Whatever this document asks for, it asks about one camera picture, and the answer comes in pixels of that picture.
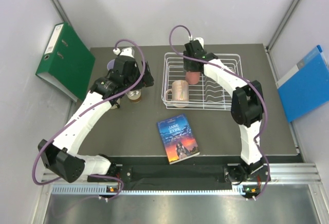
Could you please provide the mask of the salmon pink cup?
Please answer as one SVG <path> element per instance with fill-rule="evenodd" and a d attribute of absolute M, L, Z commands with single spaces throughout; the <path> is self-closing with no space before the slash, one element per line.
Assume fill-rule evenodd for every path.
<path fill-rule="evenodd" d="M 190 85 L 195 85 L 199 82 L 200 80 L 200 72 L 190 72 L 187 71 L 185 75 L 185 80 L 188 82 Z"/>

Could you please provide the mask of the cream and brown cup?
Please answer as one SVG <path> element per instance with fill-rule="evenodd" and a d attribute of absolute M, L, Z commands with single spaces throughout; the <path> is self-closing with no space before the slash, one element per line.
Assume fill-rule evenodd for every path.
<path fill-rule="evenodd" d="M 128 91 L 126 96 L 130 102 L 138 103 L 141 100 L 141 89 Z"/>

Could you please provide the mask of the cream mug black handle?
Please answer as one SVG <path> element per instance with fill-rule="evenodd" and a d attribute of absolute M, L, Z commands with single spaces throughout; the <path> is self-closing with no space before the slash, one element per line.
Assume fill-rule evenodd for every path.
<path fill-rule="evenodd" d="M 111 104 L 111 108 L 110 109 L 118 109 L 118 108 L 120 108 L 120 102 L 121 102 L 121 99 L 120 98 L 110 100 L 110 104 Z"/>

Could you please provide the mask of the lilac cup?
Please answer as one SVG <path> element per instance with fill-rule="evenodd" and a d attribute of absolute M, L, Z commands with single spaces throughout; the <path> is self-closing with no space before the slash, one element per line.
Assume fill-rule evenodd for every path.
<path fill-rule="evenodd" d="M 108 69 L 108 70 L 113 69 L 113 68 L 114 68 L 114 64 L 115 64 L 115 59 L 110 60 L 110 61 L 108 62 L 108 64 L 107 64 L 107 69 Z"/>

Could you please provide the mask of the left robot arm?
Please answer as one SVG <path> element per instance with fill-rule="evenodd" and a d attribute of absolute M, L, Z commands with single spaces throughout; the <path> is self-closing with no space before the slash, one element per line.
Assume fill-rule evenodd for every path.
<path fill-rule="evenodd" d="M 44 166 L 68 183 L 89 175 L 100 175 L 105 181 L 116 177 L 116 168 L 106 156 L 79 155 L 80 146 L 106 112 L 120 107 L 122 97 L 154 84 L 148 63 L 142 61 L 139 67 L 132 47 L 114 49 L 114 53 L 113 67 L 106 76 L 95 80 L 63 131 L 38 145 Z"/>

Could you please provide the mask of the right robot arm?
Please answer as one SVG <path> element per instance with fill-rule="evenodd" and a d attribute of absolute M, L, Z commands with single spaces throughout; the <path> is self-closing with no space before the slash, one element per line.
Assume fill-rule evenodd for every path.
<path fill-rule="evenodd" d="M 262 88 L 258 81 L 248 85 L 242 77 L 225 66 L 213 53 L 203 48 L 203 39 L 197 38 L 185 44 L 184 69 L 186 72 L 201 72 L 220 85 L 231 97 L 231 116 L 239 125 L 241 134 L 242 162 L 228 171 L 228 178 L 234 181 L 251 181 L 263 166 L 262 155 L 257 146 L 263 118 L 263 106 L 260 97 Z"/>

